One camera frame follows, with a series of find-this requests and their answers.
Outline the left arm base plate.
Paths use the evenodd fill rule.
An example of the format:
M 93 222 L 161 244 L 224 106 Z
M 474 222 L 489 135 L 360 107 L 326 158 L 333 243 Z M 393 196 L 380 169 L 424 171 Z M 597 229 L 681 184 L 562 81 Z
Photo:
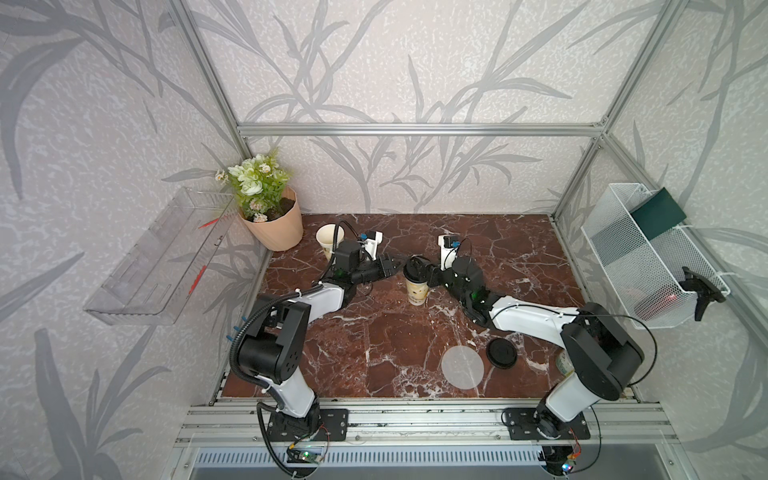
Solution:
M 348 409 L 312 409 L 306 417 L 295 418 L 274 413 L 267 423 L 270 441 L 295 441 L 320 431 L 320 439 L 330 436 L 331 442 L 345 441 L 349 426 Z

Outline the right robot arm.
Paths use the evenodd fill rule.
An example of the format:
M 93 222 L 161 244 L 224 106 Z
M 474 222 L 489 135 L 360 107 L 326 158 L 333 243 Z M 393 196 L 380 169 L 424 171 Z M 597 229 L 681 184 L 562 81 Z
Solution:
M 429 264 L 426 278 L 430 287 L 446 288 L 476 325 L 544 340 L 566 353 L 573 371 L 539 402 L 540 427 L 570 422 L 600 400 L 618 400 L 645 360 L 639 344 L 598 303 L 552 307 L 502 295 L 487 288 L 469 257 L 444 268 Z

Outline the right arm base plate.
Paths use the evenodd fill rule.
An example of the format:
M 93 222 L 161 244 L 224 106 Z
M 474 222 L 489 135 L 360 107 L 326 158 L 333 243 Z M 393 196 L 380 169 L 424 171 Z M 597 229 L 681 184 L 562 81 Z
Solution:
M 589 440 L 591 433 L 583 413 L 565 422 L 538 408 L 506 408 L 501 422 L 511 440 Z

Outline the round leak-proof paper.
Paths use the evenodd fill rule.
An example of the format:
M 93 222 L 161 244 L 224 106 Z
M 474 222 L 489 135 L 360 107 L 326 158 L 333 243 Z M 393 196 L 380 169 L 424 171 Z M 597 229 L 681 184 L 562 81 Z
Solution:
M 440 367 L 445 379 L 460 390 L 476 388 L 484 376 L 480 355 L 467 346 L 449 348 L 442 356 Z

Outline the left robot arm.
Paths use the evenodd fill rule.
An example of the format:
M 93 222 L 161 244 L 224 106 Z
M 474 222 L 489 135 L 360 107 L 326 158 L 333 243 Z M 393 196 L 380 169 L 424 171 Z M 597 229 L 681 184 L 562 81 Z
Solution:
M 230 373 L 271 396 L 276 412 L 295 419 L 315 414 L 317 396 L 300 371 L 310 324 L 348 306 L 357 287 L 394 276 L 401 258 L 367 252 L 344 240 L 322 276 L 308 289 L 260 295 L 232 339 Z

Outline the milk tea paper cup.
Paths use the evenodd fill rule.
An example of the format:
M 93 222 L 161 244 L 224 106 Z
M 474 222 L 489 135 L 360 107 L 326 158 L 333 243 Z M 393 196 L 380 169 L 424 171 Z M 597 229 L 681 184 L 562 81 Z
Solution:
M 421 306 L 426 301 L 430 287 L 429 287 L 429 282 L 414 284 L 409 282 L 406 279 L 406 289 L 407 289 L 408 301 L 414 306 Z

